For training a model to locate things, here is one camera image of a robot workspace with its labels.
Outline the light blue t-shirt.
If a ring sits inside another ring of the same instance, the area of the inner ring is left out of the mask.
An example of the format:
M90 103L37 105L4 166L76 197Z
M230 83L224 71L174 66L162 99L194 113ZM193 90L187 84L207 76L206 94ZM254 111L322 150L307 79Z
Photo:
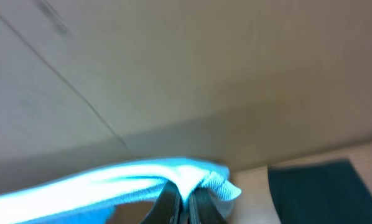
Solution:
M168 182L182 203L207 189L227 216L241 195L229 178L226 166L184 157L125 162L0 195L0 223L104 223L116 205L156 200Z

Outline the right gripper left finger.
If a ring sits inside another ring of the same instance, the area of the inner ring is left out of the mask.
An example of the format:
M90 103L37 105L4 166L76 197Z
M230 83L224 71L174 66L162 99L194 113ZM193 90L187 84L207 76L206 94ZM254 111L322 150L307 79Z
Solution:
M177 186L168 181L141 224L179 224L182 198Z

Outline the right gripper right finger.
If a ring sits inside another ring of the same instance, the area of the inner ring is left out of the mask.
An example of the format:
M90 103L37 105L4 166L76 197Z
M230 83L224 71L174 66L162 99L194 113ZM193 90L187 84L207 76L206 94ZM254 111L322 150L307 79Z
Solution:
M188 200L188 224L227 224L207 189L197 188Z

